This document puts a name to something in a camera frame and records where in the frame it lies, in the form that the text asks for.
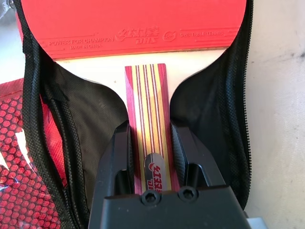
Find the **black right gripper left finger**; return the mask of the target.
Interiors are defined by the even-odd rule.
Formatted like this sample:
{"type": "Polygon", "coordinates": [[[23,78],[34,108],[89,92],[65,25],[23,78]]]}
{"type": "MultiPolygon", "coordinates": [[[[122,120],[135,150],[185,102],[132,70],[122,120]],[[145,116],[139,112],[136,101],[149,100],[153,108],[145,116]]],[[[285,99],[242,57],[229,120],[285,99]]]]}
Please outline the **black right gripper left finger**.
{"type": "Polygon", "coordinates": [[[130,125],[124,122],[115,129],[99,161],[95,198],[135,193],[133,156],[130,125]]]}

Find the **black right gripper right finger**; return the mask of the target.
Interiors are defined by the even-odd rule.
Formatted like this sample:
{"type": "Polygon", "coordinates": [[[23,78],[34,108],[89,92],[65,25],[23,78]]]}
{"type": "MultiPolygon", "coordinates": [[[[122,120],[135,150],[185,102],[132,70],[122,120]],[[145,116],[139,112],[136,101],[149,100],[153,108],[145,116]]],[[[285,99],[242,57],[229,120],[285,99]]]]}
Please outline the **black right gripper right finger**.
{"type": "Polygon", "coordinates": [[[182,187],[225,187],[226,182],[210,150],[185,125],[172,125],[173,191],[182,187]]]}

